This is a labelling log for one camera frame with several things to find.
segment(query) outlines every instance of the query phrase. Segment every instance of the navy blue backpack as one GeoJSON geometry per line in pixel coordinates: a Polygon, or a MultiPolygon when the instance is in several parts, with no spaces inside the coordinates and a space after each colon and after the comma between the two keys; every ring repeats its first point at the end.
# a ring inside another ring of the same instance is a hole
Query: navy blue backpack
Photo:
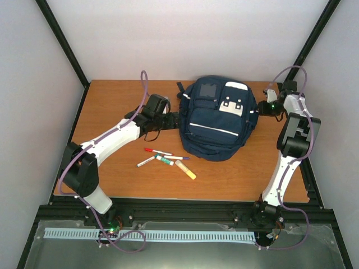
{"type": "Polygon", "coordinates": [[[177,85],[183,148],[209,161],[228,160],[245,145],[258,121],[251,88],[219,76],[199,78],[186,90],[177,85]]]}

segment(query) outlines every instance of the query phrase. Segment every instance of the wood surface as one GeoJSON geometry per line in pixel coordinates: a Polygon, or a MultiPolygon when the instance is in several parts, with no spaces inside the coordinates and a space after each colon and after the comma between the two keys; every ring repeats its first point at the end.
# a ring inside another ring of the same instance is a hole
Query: wood surface
{"type": "MultiPolygon", "coordinates": [[[[186,88],[192,81],[182,81],[186,88]]],[[[267,82],[247,82],[257,102],[264,100],[262,90],[267,82]]],[[[150,81],[149,92],[168,96],[172,111],[178,111],[176,81],[150,81]]],[[[77,124],[73,141],[91,140],[116,125],[134,110],[141,98],[140,81],[94,80],[77,124]]],[[[254,201],[268,185],[278,159],[276,143],[285,119],[278,123],[272,117],[259,117],[256,129],[246,145],[229,160],[209,162],[188,154],[182,147],[178,130],[162,131],[154,142],[143,137],[131,142],[106,159],[99,167],[100,186],[110,197],[177,198],[194,200],[254,201]],[[196,175],[190,179],[176,165],[153,160],[139,168],[136,164],[151,157],[144,147],[189,156],[182,161],[196,175]]],[[[286,191],[287,202],[308,202],[306,190],[297,169],[286,191]]]]}

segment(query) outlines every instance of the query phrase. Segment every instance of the gray floor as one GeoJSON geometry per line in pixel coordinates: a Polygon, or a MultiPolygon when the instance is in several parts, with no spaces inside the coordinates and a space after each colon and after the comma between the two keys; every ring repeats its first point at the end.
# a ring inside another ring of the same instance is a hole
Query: gray floor
{"type": "MultiPolygon", "coordinates": [[[[96,241],[43,239],[45,227],[72,228],[82,224],[43,222],[38,229],[26,268],[344,268],[331,228],[313,225],[304,245],[290,251],[266,251],[254,245],[237,243],[148,243],[136,254],[123,254],[114,248],[98,248],[96,241]]],[[[147,224],[146,230],[221,230],[219,225],[147,224]]],[[[295,244],[305,229],[287,225],[273,247],[295,244]]],[[[141,243],[122,242],[120,247],[136,249],[141,243]]]]}

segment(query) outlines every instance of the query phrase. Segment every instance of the red marker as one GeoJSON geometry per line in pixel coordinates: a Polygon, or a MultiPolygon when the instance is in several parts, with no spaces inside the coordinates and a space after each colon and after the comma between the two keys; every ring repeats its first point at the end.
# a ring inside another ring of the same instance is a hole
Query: red marker
{"type": "Polygon", "coordinates": [[[164,154],[164,155],[171,155],[171,156],[173,155],[172,153],[163,152],[163,151],[159,151],[159,150],[148,149],[148,148],[145,148],[145,151],[161,153],[161,154],[164,154]]]}

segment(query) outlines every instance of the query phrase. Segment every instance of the gray wall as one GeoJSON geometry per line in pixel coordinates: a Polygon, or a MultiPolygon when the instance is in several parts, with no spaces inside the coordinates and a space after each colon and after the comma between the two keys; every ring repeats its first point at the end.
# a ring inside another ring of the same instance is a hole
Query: gray wall
{"type": "Polygon", "coordinates": [[[49,0],[90,79],[268,81],[293,63],[327,0],[49,0]]]}
{"type": "Polygon", "coordinates": [[[354,268],[359,268],[358,10],[359,1],[342,1],[304,64],[307,106],[322,122],[310,159],[354,268]]]}
{"type": "Polygon", "coordinates": [[[48,202],[82,87],[35,1],[2,1],[0,25],[0,268],[14,269],[48,202]]]}

